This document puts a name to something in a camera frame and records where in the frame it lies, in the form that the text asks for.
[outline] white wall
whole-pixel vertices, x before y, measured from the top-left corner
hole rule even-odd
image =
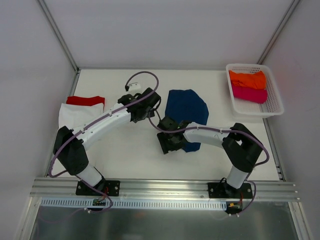
[[[292,0],[46,0],[79,67],[256,63]]]
[[[74,71],[35,0],[2,0],[0,23],[0,238],[11,240]]]
[[[270,120],[287,180],[297,182],[314,238],[320,238],[320,1],[303,0],[265,64],[285,113]]]

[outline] red cloth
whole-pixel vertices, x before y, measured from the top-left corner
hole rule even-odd
[[[94,97],[80,97],[80,96],[68,96],[66,104],[78,105],[78,106],[93,106],[96,104],[103,104],[105,107],[105,98],[101,96]]]
[[[247,100],[257,104],[267,101],[268,92],[265,89],[253,89],[244,86],[235,86],[231,83],[233,96],[238,99]]]

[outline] metal rail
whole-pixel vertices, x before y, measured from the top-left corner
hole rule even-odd
[[[209,200],[207,183],[219,182],[217,180],[116,180],[121,182],[119,198],[122,199],[190,201]],[[38,177],[34,180],[30,196],[83,198],[83,196],[76,196],[77,183],[78,179],[73,177]],[[256,186],[255,201],[300,202],[298,189],[293,182],[256,181]]]

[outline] laundry basket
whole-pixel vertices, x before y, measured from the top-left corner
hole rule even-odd
[[[226,66],[226,74],[232,101],[232,111],[235,117],[268,118],[284,113],[284,106],[279,94],[275,78],[269,67],[259,64],[234,63]],[[234,97],[229,70],[235,73],[254,74],[262,71],[266,77],[266,90],[268,97],[265,103],[259,104]]]

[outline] white table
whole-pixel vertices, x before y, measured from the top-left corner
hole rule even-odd
[[[75,89],[75,96],[106,98],[105,109],[112,107],[125,93],[124,85],[129,77],[139,70],[82,70]],[[209,110],[207,125],[233,126],[237,119],[232,115],[232,104],[225,71],[204,70],[151,70],[159,78],[156,91],[162,97],[159,108],[164,117],[169,90],[194,90],[206,102]],[[136,76],[132,83],[139,82],[142,90],[153,88],[156,81],[149,74]],[[271,152],[268,136],[262,119],[238,121],[243,123],[270,153],[268,163],[258,166],[251,180],[278,181],[278,173]],[[199,151],[186,153],[183,150],[164,155],[157,139],[158,131],[146,119],[129,123],[109,132],[97,141],[87,156],[106,178],[118,179],[163,179],[163,180],[220,180],[227,177],[231,162],[221,148],[202,144]],[[262,152],[258,162],[265,160]],[[63,170],[56,161],[53,173]]]

